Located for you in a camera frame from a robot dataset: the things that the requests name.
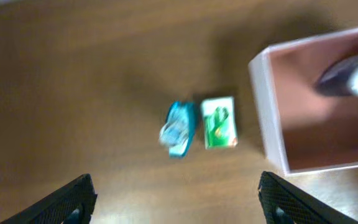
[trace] white box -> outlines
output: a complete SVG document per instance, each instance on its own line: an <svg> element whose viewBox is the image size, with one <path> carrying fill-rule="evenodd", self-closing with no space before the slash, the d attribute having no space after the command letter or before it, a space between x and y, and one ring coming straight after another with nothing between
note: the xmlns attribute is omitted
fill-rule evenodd
<svg viewBox="0 0 358 224"><path fill-rule="evenodd" d="M267 159L285 175L358 167L358 98L313 89L358 54L358 28L267 47L249 64Z"/></svg>

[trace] green box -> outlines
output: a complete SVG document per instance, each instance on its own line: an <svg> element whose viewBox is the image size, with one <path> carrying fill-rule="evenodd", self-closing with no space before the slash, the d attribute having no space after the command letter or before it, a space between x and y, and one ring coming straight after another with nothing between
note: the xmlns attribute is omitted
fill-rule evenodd
<svg viewBox="0 0 358 224"><path fill-rule="evenodd" d="M201 111L204 120L206 149L237 145L233 97L204 100L201 103Z"/></svg>

